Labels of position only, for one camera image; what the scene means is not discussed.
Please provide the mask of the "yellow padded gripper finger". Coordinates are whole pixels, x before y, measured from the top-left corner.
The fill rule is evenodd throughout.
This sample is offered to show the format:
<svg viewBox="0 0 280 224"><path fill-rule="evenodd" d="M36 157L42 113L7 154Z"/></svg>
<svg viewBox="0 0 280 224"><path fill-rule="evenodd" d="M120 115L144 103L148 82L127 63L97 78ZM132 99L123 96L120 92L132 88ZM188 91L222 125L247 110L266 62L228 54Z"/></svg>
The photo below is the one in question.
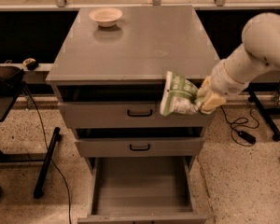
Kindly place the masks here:
<svg viewBox="0 0 280 224"><path fill-rule="evenodd" d="M212 104L209 102L204 102L202 99L196 99L195 104L198 111L205 115L211 114L216 109Z"/></svg>
<svg viewBox="0 0 280 224"><path fill-rule="evenodd" d="M200 98L200 99L207 98L211 94L212 94L211 82L210 82L209 79L205 79L203 81L202 86L197 91L197 97Z"/></svg>

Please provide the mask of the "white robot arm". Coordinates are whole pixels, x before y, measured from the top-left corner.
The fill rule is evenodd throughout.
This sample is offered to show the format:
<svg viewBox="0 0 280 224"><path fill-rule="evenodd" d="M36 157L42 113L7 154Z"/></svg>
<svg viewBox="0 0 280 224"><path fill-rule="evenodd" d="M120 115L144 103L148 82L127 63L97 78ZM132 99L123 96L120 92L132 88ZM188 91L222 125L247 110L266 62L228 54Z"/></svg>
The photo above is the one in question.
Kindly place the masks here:
<svg viewBox="0 0 280 224"><path fill-rule="evenodd" d="M244 26L241 45L205 78L197 92L197 109L213 112L254 78L274 69L280 69L280 15L261 13Z"/></svg>

